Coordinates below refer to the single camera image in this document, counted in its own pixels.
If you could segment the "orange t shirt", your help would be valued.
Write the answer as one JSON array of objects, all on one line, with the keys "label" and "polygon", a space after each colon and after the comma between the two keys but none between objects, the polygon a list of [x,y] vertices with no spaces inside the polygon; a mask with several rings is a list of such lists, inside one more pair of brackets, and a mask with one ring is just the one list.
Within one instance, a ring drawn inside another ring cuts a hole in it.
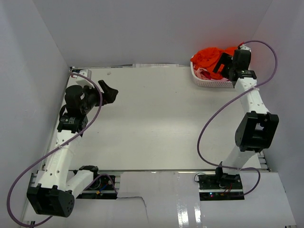
[{"label": "orange t shirt", "polygon": [[226,49],[220,49],[217,47],[208,47],[206,49],[198,51],[190,61],[193,63],[194,69],[204,68],[210,73],[213,73],[214,66],[219,60],[222,53],[233,55],[237,47],[228,47]]}]

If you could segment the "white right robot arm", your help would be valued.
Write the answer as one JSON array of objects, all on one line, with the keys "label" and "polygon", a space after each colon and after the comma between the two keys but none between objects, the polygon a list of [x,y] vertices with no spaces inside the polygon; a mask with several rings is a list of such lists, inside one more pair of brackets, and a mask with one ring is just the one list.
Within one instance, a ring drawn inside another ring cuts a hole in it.
[{"label": "white right robot arm", "polygon": [[256,153],[270,147],[279,118],[271,114],[257,89],[257,76],[249,70],[251,51],[248,47],[238,48],[233,55],[222,54],[214,71],[223,65],[221,74],[227,78],[241,96],[239,101],[244,110],[235,133],[235,147],[228,157],[216,168],[215,185],[226,189],[239,180],[240,170]]}]

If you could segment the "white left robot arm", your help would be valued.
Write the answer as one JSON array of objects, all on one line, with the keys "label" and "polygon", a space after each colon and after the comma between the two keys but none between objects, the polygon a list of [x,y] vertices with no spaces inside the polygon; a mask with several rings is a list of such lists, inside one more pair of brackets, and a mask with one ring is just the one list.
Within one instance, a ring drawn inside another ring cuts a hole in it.
[{"label": "white left robot arm", "polygon": [[100,185],[98,167],[82,166],[68,180],[68,172],[76,148],[82,139],[81,132],[88,123],[87,114],[93,107],[111,104],[118,90],[109,87],[104,80],[99,85],[102,93],[89,85],[72,85],[65,90],[65,105],[59,114],[57,126],[57,151],[47,159],[45,172],[37,186],[29,187],[27,198],[39,215],[69,217],[75,199],[87,187],[94,190]]}]

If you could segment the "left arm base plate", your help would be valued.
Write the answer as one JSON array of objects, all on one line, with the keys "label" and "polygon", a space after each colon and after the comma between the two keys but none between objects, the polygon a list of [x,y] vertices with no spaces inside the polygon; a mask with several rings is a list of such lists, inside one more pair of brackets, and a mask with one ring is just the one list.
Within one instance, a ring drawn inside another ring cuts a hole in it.
[{"label": "left arm base plate", "polygon": [[102,176],[96,180],[91,187],[84,190],[77,199],[87,200],[115,200],[120,186],[120,176],[110,175]]}]

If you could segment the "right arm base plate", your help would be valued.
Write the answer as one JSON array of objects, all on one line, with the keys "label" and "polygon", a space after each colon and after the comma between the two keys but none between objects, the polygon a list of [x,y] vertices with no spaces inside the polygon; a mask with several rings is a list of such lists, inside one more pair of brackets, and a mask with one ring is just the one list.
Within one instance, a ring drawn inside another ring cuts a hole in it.
[{"label": "right arm base plate", "polygon": [[194,182],[199,187],[200,201],[244,200],[240,177],[235,181],[218,181],[215,174],[197,173]]}]

